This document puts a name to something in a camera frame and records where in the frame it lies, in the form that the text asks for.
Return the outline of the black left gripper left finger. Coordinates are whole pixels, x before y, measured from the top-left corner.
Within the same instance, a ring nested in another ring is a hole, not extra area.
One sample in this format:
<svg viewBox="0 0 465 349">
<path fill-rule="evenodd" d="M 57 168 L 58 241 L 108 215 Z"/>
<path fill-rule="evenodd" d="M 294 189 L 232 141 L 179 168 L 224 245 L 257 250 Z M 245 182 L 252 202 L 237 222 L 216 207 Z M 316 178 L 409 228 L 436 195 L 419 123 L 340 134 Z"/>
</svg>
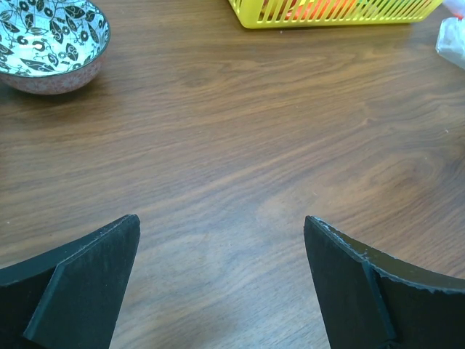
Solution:
<svg viewBox="0 0 465 349">
<path fill-rule="evenodd" d="M 139 242 L 128 214 L 1 269 L 1 347 L 109 348 Z"/>
</svg>

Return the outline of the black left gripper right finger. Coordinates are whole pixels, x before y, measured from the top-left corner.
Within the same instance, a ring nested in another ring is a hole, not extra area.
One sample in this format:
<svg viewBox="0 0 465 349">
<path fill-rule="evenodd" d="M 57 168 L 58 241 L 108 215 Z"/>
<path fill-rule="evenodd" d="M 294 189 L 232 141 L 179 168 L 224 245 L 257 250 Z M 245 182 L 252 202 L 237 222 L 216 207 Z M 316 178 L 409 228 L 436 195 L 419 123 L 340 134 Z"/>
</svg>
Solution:
<svg viewBox="0 0 465 349">
<path fill-rule="evenodd" d="M 464 280 L 308 216 L 304 242 L 331 348 L 463 348 Z"/>
</svg>

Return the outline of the clear zip top bag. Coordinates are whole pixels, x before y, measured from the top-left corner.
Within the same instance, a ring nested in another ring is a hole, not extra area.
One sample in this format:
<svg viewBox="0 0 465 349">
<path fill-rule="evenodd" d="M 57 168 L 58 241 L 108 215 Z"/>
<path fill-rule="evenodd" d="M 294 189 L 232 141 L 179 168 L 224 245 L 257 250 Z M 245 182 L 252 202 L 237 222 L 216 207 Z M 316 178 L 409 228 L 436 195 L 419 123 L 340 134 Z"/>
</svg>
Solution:
<svg viewBox="0 0 465 349">
<path fill-rule="evenodd" d="M 435 49 L 439 56 L 464 69 L 464 0 L 442 4 L 453 16 L 441 22 Z"/>
</svg>

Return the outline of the yellow plastic shopping basket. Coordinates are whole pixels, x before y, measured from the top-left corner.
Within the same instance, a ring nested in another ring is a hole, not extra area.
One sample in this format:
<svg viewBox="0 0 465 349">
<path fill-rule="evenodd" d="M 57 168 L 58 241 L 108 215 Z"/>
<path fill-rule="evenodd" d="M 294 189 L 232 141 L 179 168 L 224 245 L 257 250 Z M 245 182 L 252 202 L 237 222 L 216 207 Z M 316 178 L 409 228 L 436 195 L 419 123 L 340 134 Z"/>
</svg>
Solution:
<svg viewBox="0 0 465 349">
<path fill-rule="evenodd" d="M 247 29 L 417 23 L 441 5 L 438 0 L 230 1 Z"/>
</svg>

